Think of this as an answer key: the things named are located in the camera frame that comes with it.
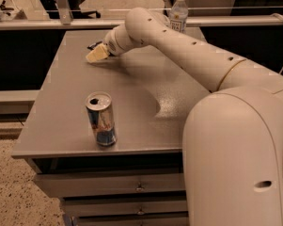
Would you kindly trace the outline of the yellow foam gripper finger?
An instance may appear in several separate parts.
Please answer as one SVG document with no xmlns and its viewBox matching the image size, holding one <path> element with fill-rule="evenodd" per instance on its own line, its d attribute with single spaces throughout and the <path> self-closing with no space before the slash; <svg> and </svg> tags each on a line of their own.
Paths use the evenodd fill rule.
<svg viewBox="0 0 283 226">
<path fill-rule="evenodd" d="M 110 55 L 107 46 L 103 43 L 90 47 L 90 52 L 86 55 L 86 61 L 89 63 L 97 62 L 108 58 Z"/>
</svg>

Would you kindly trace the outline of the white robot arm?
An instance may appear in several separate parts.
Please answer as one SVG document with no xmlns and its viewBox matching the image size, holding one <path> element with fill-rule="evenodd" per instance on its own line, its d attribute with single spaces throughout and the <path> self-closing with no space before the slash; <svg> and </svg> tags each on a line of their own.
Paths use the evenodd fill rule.
<svg viewBox="0 0 283 226">
<path fill-rule="evenodd" d="M 151 45 L 209 95 L 190 111 L 182 156 L 191 226 L 283 226 L 283 76 L 134 8 L 88 62 Z"/>
</svg>

